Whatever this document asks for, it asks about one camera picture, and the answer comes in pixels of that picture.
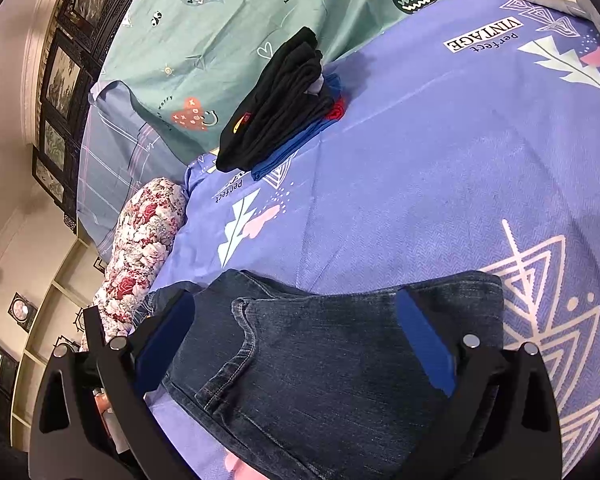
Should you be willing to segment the dark blue denim jeans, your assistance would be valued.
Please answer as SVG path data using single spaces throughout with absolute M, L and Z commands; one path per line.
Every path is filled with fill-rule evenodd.
M 414 343 L 503 342 L 502 283 L 478 271 L 326 295 L 232 269 L 150 292 L 133 321 L 178 292 L 194 319 L 150 408 L 204 479 L 387 479 L 454 387 Z

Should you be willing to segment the red floral pillow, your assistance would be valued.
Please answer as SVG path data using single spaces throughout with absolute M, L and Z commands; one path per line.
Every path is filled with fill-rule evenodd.
M 184 226 L 187 198 L 167 178 L 155 178 L 124 205 L 114 230 L 111 257 L 92 306 L 106 340 L 129 335 L 132 316 L 149 292 Z

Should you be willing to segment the blue plaid pillow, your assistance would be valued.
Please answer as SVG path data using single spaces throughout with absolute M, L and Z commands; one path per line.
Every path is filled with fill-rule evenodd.
M 122 81 L 94 84 L 80 149 L 76 212 L 99 257 L 111 257 L 114 230 L 126 202 L 146 183 L 180 183 L 186 168 L 160 138 L 161 125 Z

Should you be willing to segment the purple patterned bed sheet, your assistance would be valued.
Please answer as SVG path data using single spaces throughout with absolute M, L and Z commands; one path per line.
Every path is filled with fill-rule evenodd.
M 574 474 L 600 445 L 600 32 L 524 0 L 444 0 L 334 72 L 343 118 L 261 180 L 185 177 L 156 284 L 249 270 L 316 294 L 497 275 L 543 355 Z

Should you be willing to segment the folded red garment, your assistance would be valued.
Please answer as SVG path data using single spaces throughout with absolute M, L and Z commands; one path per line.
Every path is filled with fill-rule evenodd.
M 329 112 L 325 115 L 324 119 L 328 122 L 336 122 L 340 120 L 347 109 L 347 102 L 342 96 L 334 103 Z

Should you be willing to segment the folded black garment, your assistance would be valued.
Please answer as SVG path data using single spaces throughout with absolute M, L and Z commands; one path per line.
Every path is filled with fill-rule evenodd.
M 217 170 L 249 171 L 332 110 L 315 32 L 302 27 L 273 54 L 221 132 Z

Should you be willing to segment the folded blue garment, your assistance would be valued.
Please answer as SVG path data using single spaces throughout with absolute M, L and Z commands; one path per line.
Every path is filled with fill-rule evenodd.
M 334 95 L 335 102 L 340 98 L 340 96 L 342 96 L 344 99 L 341 81 L 337 74 L 327 75 L 325 84 Z M 268 156 L 264 162 L 259 162 L 256 166 L 254 166 L 250 171 L 253 180 L 262 180 L 274 169 L 280 166 L 290 155 L 293 155 L 296 151 L 298 151 L 299 148 L 302 148 L 304 144 L 307 144 L 309 140 L 312 140 L 314 136 L 317 136 L 320 132 L 335 123 L 325 120 L 325 115 L 317 120 L 314 120 L 314 122 L 311 122 L 308 126 L 306 126 L 306 128 L 295 134 L 290 140 L 286 141 L 280 148 L 276 148 L 276 150 L 270 156 Z

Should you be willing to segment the teal heart-print quilt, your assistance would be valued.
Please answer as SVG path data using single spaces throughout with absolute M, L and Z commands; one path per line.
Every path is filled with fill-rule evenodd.
M 133 0 L 100 76 L 125 84 L 189 162 L 219 145 L 234 109 L 300 28 L 315 32 L 332 62 L 406 17 L 396 0 Z

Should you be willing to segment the dark framed wall pictures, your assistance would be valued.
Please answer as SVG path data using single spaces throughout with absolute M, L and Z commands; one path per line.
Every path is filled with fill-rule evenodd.
M 133 0 L 38 0 L 22 74 L 22 126 L 33 144 L 32 177 L 78 224 L 80 146 L 87 93 L 102 74 L 114 35 Z

